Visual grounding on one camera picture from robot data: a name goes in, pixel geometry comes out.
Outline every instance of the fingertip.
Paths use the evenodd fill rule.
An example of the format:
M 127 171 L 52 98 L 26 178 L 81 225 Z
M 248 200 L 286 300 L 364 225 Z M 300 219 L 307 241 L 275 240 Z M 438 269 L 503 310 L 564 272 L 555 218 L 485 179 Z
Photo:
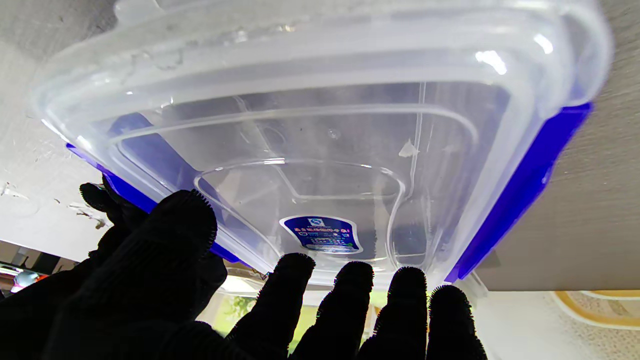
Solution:
M 427 298 L 427 279 L 418 268 L 406 266 L 394 274 L 389 286 L 388 300 L 424 300 Z
M 344 265 L 335 276 L 335 287 L 349 284 L 361 291 L 370 293 L 373 289 L 373 267 L 361 261 L 351 261 Z
M 429 299 L 429 313 L 431 316 L 450 314 L 471 315 L 471 305 L 465 293 L 453 285 L 443 285 L 436 288 Z
M 80 185 L 79 190 L 84 202 L 97 211 L 105 213 L 115 205 L 109 194 L 96 184 L 84 183 Z
M 218 234 L 216 214 L 197 190 L 179 190 L 164 198 L 147 217 L 145 227 L 159 238 L 177 236 L 196 245 L 202 256 Z
M 316 262 L 308 255 L 292 252 L 278 260 L 273 272 L 301 272 L 310 276 L 315 267 Z

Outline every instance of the blue label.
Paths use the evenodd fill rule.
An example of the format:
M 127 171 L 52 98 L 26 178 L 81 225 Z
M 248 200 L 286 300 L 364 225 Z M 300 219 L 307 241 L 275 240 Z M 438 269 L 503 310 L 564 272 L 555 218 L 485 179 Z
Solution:
M 361 252 L 356 224 L 334 217 L 309 215 L 288 217 L 280 221 L 302 247 L 330 254 L 355 254 Z

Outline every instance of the yellow object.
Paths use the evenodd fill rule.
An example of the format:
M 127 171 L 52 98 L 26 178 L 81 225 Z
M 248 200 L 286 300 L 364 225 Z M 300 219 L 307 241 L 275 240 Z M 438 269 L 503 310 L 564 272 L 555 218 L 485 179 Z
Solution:
M 640 300 L 640 290 L 597 290 L 582 291 L 582 293 L 607 300 Z
M 601 296 L 616 296 L 616 299 L 622 298 L 620 293 L 625 293 L 625 291 L 594 291 L 595 293 L 600 293 Z M 631 298 L 629 300 L 633 300 L 636 293 L 640 293 L 640 291 L 636 291 L 634 296 L 627 297 Z M 599 326 L 599 327 L 608 327 L 610 329 L 624 329 L 624 330 L 640 330 L 640 318 L 612 318 L 600 314 L 590 313 L 585 309 L 581 308 L 578 304 L 573 301 L 571 296 L 566 291 L 553 291 L 552 292 L 554 299 L 560 306 L 560 308 L 567 313 L 572 318 L 588 323 L 590 325 Z

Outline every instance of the gloved hand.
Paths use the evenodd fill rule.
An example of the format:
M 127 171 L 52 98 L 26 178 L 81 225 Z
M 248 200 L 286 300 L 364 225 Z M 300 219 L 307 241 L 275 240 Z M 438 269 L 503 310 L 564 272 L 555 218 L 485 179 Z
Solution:
M 287 359 L 315 265 L 306 255 L 278 262 L 253 309 L 226 338 L 206 323 L 184 321 L 195 303 L 196 264 L 216 230 L 199 193 L 163 200 L 63 307 L 46 359 Z M 426 281 L 416 268 L 395 274 L 376 333 L 358 351 L 372 277 L 371 266 L 348 263 L 290 358 L 424 359 Z M 166 284 L 178 281 L 180 291 L 169 296 Z M 430 309 L 428 359 L 486 358 L 460 290 L 440 288 Z
M 92 208 L 107 214 L 113 227 L 107 231 L 91 251 L 89 257 L 102 264 L 117 249 L 122 241 L 137 230 L 148 218 L 148 214 L 120 196 L 102 176 L 102 184 L 85 183 L 80 186 L 84 201 Z M 215 291 L 225 282 L 227 268 L 222 259 L 212 252 L 205 252 L 196 262 L 196 295 L 191 314 L 185 320 L 194 320 L 209 303 Z
M 107 213 L 114 226 L 107 230 L 89 258 L 60 271 L 0 302 L 2 324 L 11 329 L 0 337 L 0 359 L 41 359 L 58 309 L 95 269 L 118 248 L 147 214 L 119 197 L 103 177 L 104 186 L 82 184 L 87 204 Z

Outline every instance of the plastic food container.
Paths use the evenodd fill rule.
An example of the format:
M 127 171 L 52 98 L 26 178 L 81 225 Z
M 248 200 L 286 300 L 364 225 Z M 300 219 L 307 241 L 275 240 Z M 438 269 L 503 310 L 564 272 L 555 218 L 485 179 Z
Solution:
M 314 284 L 352 260 L 381 287 L 405 265 L 431 285 L 470 272 L 546 183 L 612 56 L 589 0 L 121 0 L 116 14 L 42 71 L 43 121 L 152 203 L 199 189 L 218 245 L 258 271 L 312 256 Z M 514 202 L 527 151 L 546 154 L 543 175 Z M 497 204 L 506 220 L 478 240 Z

